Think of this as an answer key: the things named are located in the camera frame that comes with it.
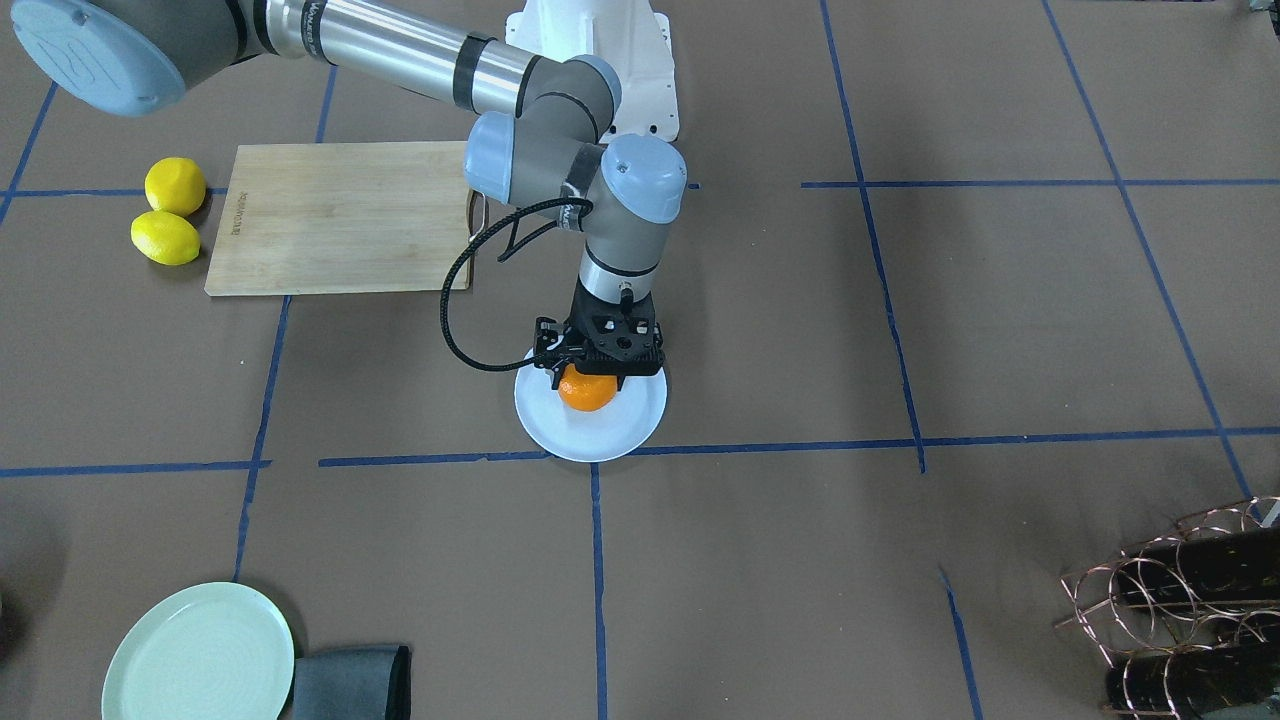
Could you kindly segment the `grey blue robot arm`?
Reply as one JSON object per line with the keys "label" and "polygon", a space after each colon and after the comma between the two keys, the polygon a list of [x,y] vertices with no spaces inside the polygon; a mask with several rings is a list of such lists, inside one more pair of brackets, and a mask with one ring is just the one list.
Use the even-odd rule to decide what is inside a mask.
{"label": "grey blue robot arm", "polygon": [[613,68],[557,61],[376,1],[15,1],[15,36],[74,97],[145,117],[196,85],[270,54],[326,61],[472,111],[468,187],[525,217],[585,234],[568,318],[538,320],[529,364],[654,377],[664,364],[652,286],[687,186],[677,149],[652,135],[605,138],[622,104]]}

